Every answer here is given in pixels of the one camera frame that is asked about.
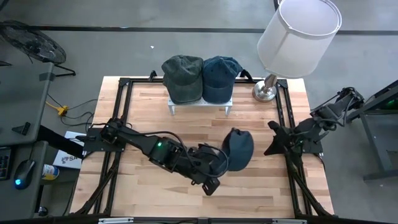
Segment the concrete floor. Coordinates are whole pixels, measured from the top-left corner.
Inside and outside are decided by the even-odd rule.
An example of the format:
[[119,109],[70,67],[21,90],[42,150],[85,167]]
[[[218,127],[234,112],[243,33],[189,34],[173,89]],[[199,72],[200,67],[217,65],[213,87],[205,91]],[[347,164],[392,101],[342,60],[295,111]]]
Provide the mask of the concrete floor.
[[[333,2],[343,15],[343,30],[398,30],[395,0]],[[264,28],[273,12],[271,0],[12,0],[0,12],[0,20],[32,25]],[[259,34],[46,34],[67,52],[64,66],[78,73],[76,77],[58,78],[50,87],[55,99],[71,106],[97,98],[103,76],[149,75],[151,70],[162,73],[162,63],[176,54],[230,56],[253,76],[264,75],[256,52]],[[30,63],[24,54],[3,42],[0,49],[0,60]],[[313,75],[305,79],[310,106],[318,106],[344,86],[357,88],[367,98],[397,79],[397,59],[398,36],[336,36]],[[74,114],[94,108],[95,103],[88,104]],[[61,124],[50,108],[45,110],[43,124],[60,134],[84,131],[84,127]],[[322,144],[335,213],[345,218],[398,223],[398,180],[362,181],[363,175],[377,171],[377,165],[361,122],[329,134]],[[73,184],[49,190],[45,203],[51,215],[62,214]]]

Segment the paper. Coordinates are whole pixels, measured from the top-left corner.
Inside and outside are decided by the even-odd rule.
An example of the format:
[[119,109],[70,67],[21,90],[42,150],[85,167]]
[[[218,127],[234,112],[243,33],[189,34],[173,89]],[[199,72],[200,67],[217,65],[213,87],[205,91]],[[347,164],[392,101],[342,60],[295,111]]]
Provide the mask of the paper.
[[[84,146],[85,143],[83,143],[77,139],[74,139],[76,136],[81,136],[81,135],[85,136],[86,134],[76,133],[73,131],[67,131],[67,133],[65,134],[65,138],[71,139],[70,141],[74,141],[75,143],[77,143],[81,146]],[[58,154],[54,159],[53,165],[60,166],[60,167],[73,168],[73,169],[80,169],[81,168],[81,159],[79,159],[75,156],[71,156],[62,150],[58,150]]]

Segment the computer mouse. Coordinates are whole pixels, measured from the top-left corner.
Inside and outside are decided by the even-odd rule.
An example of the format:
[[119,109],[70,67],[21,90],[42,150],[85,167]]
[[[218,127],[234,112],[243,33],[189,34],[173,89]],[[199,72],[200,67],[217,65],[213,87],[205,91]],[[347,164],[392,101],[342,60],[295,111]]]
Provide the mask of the computer mouse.
[[18,165],[14,175],[16,189],[22,190],[29,186],[30,182],[32,181],[32,174],[34,167],[35,167],[35,161],[31,159],[22,161]]

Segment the green baseball cap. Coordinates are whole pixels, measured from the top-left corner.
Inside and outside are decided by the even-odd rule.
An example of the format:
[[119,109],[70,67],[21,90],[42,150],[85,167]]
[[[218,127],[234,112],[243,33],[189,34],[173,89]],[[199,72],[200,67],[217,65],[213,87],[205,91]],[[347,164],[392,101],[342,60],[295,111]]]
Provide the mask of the green baseball cap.
[[175,104],[199,100],[203,92],[203,59],[200,57],[176,55],[162,65],[163,85]]

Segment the butcher block tabletop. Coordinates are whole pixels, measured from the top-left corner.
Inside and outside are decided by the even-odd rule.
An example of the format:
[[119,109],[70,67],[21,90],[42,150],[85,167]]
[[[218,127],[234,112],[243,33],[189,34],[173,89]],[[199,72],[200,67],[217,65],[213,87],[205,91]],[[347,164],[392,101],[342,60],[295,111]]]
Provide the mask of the butcher block tabletop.
[[[104,77],[94,123],[105,123],[112,117],[120,77]],[[287,80],[296,124],[308,118],[310,107],[304,82]],[[127,121],[140,132],[171,131],[187,146],[208,143],[221,147],[232,127],[250,131],[254,154],[248,166],[239,172],[227,172],[212,196],[206,196],[201,185],[178,173],[153,165],[133,146],[122,153],[111,215],[114,217],[213,217],[213,218],[292,218],[294,217],[287,169],[283,155],[264,156],[274,132],[269,121],[277,121],[275,100],[257,102],[251,94],[254,85],[235,84],[233,106],[229,116],[224,108],[176,107],[175,116],[167,106],[169,94],[161,83],[135,83]],[[121,102],[121,115],[126,90]],[[281,94],[285,109],[285,99]],[[100,179],[103,152],[95,152],[81,166],[71,212],[89,199]],[[308,188],[330,213],[333,213],[325,171],[320,160],[303,155]],[[104,190],[104,209],[108,187]],[[301,190],[300,208],[304,211]]]

